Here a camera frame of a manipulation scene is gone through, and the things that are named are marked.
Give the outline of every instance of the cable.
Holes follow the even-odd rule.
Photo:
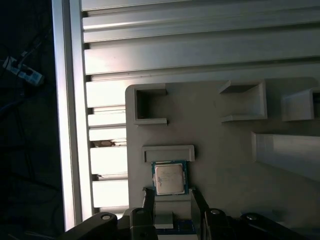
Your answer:
[[[14,240],[20,240],[19,238],[17,238],[17,237],[15,237],[15,236],[13,236],[12,234],[10,234],[10,233],[8,233],[8,236],[10,237],[10,238],[13,238]]]
[[[5,65],[5,67],[2,69],[2,72],[0,73],[0,80],[1,80],[2,77],[3,77],[4,74],[5,74],[5,71],[7,70],[7,67],[8,67],[8,65],[9,65],[9,62],[11,62],[11,55],[10,55],[10,50],[9,50],[9,48],[8,48],[6,45],[4,45],[3,43],[0,43],[0,45],[5,48],[6,53],[7,53],[7,57],[8,57],[8,61],[7,61],[6,65]]]
[[[24,234],[29,235],[29,236],[39,237],[39,238],[46,239],[46,240],[55,239],[55,237],[43,235],[43,234],[40,234],[40,233],[37,233],[34,231],[25,231]]]
[[[60,205],[61,205],[61,202],[59,202],[59,203],[54,207],[54,209],[52,210],[52,214],[51,214],[51,226],[52,226],[52,228],[53,228],[54,233],[55,233],[57,236],[61,235],[61,233],[62,233],[62,232],[60,232],[59,228],[58,228],[57,225],[56,225],[56,212],[57,212],[57,210],[59,209]]]
[[[36,184],[36,185],[39,185],[39,186],[42,186],[42,187],[45,187],[47,189],[52,189],[52,190],[56,190],[57,192],[60,192],[60,189],[57,188],[56,186],[53,186],[53,185],[50,185],[48,183],[45,183],[45,182],[41,182],[41,181],[37,181],[37,180],[33,180],[33,179],[30,179],[28,177],[25,177],[25,176],[21,176],[19,174],[16,174],[16,173],[11,173],[11,175],[15,178],[18,178],[18,179],[21,179],[23,181],[26,181],[26,182],[29,182],[29,183],[32,183],[32,184]]]
[[[36,179],[35,170],[34,170],[34,167],[33,167],[32,161],[31,161],[31,157],[30,157],[30,151],[29,151],[28,141],[26,138],[26,133],[25,133],[24,127],[22,125],[22,120],[21,120],[18,108],[15,109],[14,115],[15,115],[16,123],[18,125],[19,134],[20,134],[20,136],[23,140],[23,143],[24,143],[24,159],[25,159],[26,167],[28,169],[29,177],[31,179]]]

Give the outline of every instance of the gray surface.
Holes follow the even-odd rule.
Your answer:
[[[148,5],[148,4],[161,4],[168,2],[179,2],[179,1],[190,1],[190,0],[81,0],[82,10],[97,10],[97,9],[108,9],[108,8],[120,8],[137,5]]]
[[[171,119],[168,126],[133,126],[130,122],[133,106],[127,102],[130,207],[139,206],[143,200],[141,189],[152,185],[151,166],[141,157],[142,146],[194,144],[196,161],[188,164],[189,183],[200,189],[210,207],[235,217],[243,209],[263,206],[281,212],[286,226],[319,225],[320,184],[282,169],[253,163],[251,142],[251,132],[320,135],[316,121],[282,122],[280,105],[281,95],[316,87],[318,82],[312,78],[267,79],[269,119],[227,124],[219,121],[226,111],[217,90],[222,84],[167,83],[168,95],[156,104],[158,112]],[[127,99],[131,99],[130,93],[126,91]],[[166,204],[167,207],[175,204],[175,211],[183,215],[177,202]],[[183,207],[184,211],[188,209],[188,205]]]
[[[172,212],[157,214],[154,220],[154,227],[156,229],[173,229],[174,215]]]
[[[320,136],[252,133],[253,160],[320,182]]]

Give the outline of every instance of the metal frame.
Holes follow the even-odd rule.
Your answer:
[[[124,104],[127,86],[211,81],[213,76],[215,80],[232,80],[244,76],[244,73],[265,78],[288,77],[288,73],[290,76],[311,74],[315,77],[318,73],[319,57],[314,55],[318,53],[315,51],[315,36],[319,33],[320,17],[316,8],[320,5],[319,1],[234,0],[224,4],[202,0],[132,0],[132,4],[116,8],[109,3],[111,1],[52,0],[66,230],[91,217],[95,212],[94,207],[99,210],[98,206],[94,206],[93,184],[104,184],[92,182],[90,141],[126,138]],[[283,31],[287,29],[293,35],[282,39],[281,36],[288,34]],[[224,50],[218,54],[224,57],[223,61],[213,58],[217,53],[207,54],[214,43],[225,46],[225,41],[219,40],[225,35],[225,39],[232,41],[230,46],[243,50],[243,44],[240,44],[245,42],[242,35],[253,35],[255,31],[258,35],[269,32],[272,35],[267,41],[263,38],[253,41],[250,35],[252,45],[272,45],[274,41],[275,46],[279,46],[277,49],[280,54],[269,54],[267,51],[265,55],[255,55],[251,45],[243,52],[250,53],[248,55],[252,57],[239,57],[235,62],[230,62],[234,58],[232,55],[228,57]],[[207,43],[201,45],[203,54],[198,58],[194,57],[194,53],[198,53],[201,42],[194,40],[194,37]],[[189,42],[194,48],[178,47],[180,53],[188,55],[182,61],[176,55],[175,58],[171,57],[172,50],[168,51],[165,59],[160,57],[164,54],[163,48],[154,51],[157,43],[153,41],[165,40],[166,46],[177,51],[176,43],[184,38],[190,38]],[[146,53],[148,58],[141,55],[146,50],[149,50]],[[100,52],[108,55],[100,57]],[[150,61],[151,54],[159,54],[159,60]],[[110,59],[111,55],[121,64],[113,66],[114,58]],[[111,63],[111,67],[105,68],[105,63]],[[91,75],[91,82],[86,83],[86,75]],[[92,108],[93,113],[105,111],[106,108],[114,108],[114,111],[110,111],[112,114],[88,116],[88,108]]]
[[[88,108],[84,71],[84,43],[82,31],[81,1],[72,1],[70,5],[71,41],[73,57],[75,117],[77,131],[79,180],[81,194],[82,220],[94,213],[92,178],[89,150]]]
[[[64,227],[67,231],[82,222],[69,1],[52,1],[52,12]]]

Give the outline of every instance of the black cable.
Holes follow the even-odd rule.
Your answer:
[[[57,236],[60,236],[62,232],[59,230],[58,226],[56,225],[56,212],[58,211],[59,207],[62,205],[62,202],[59,202],[52,210],[51,214],[51,226],[53,228],[54,233]]]
[[[23,143],[24,143],[24,151],[23,151],[24,152],[24,160],[25,160],[25,164],[26,164],[26,167],[28,170],[29,177],[31,179],[36,179],[35,170],[34,170],[34,167],[32,164],[31,156],[30,156],[29,144],[28,144],[28,141],[26,138],[26,133],[25,133],[25,130],[24,130],[24,127],[22,124],[22,120],[21,120],[18,108],[15,109],[14,115],[15,115],[16,123],[18,125],[18,131],[19,131],[20,137],[22,138]]]
[[[59,194],[60,192],[55,192],[54,195],[47,199],[47,200],[43,200],[43,201],[7,201],[8,204],[10,205],[40,205],[40,204],[48,204],[50,202],[52,202]]]
[[[5,67],[2,69],[2,72],[0,73],[0,80],[1,80],[2,77],[4,76],[6,70],[7,70],[7,67],[8,67],[8,65],[9,65],[9,62],[11,62],[11,55],[10,55],[10,50],[9,50],[9,48],[8,48],[6,45],[4,45],[3,43],[0,43],[0,45],[5,48],[6,53],[7,53],[7,57],[8,57],[8,61],[6,62]]]
[[[26,182],[29,182],[31,184],[35,184],[35,185],[39,185],[41,187],[45,187],[47,189],[52,189],[52,190],[55,190],[57,192],[60,192],[60,189],[56,186],[53,186],[51,184],[48,184],[48,183],[45,183],[45,182],[41,182],[41,181],[38,181],[38,180],[34,180],[34,179],[30,179],[26,176],[21,176],[20,174],[17,174],[17,173],[11,173],[11,176],[17,178],[17,179],[20,179],[22,181],[26,181]]]

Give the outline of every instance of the rectangular slot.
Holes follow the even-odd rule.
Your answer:
[[[174,160],[194,162],[195,147],[193,145],[143,146],[142,155],[143,160],[148,163]]]

